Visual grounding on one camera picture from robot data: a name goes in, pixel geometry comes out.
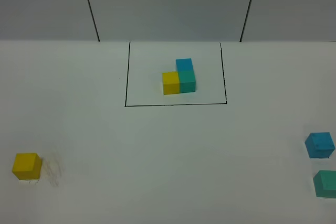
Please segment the template green cube block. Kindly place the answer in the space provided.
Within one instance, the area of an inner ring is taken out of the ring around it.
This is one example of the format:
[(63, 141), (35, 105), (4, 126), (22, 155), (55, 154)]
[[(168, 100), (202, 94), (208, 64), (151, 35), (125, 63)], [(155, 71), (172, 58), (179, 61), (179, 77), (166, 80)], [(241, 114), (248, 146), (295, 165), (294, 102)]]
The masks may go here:
[(196, 91), (196, 78), (193, 70), (179, 71), (180, 93)]

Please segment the template yellow cube block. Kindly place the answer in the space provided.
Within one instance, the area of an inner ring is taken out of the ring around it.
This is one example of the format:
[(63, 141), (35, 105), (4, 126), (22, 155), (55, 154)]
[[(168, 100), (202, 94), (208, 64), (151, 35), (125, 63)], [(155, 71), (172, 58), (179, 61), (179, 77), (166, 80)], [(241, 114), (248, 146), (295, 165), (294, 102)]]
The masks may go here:
[(163, 94), (180, 93), (180, 80), (177, 71), (162, 73)]

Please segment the template blue cube block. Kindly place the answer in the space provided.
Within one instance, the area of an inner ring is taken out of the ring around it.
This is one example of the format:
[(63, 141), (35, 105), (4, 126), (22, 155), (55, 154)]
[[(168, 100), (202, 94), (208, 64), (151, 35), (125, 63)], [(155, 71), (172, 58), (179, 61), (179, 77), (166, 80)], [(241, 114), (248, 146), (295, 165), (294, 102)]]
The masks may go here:
[(176, 59), (176, 70), (178, 72), (181, 71), (193, 71), (193, 64), (191, 58), (185, 58), (185, 59)]

